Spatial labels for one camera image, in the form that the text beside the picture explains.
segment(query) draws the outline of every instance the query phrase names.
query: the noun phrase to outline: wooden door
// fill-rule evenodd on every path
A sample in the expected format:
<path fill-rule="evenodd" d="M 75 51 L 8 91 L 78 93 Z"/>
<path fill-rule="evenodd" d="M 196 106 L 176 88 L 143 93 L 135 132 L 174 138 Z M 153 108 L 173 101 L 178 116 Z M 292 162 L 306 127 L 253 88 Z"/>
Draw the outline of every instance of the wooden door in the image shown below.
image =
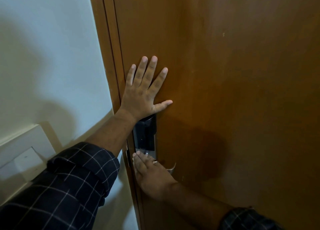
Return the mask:
<path fill-rule="evenodd" d="M 319 0 L 114 0 L 124 72 L 169 68 L 158 157 L 174 178 L 288 229 L 320 216 Z M 189 229 L 143 196 L 146 229 Z"/>

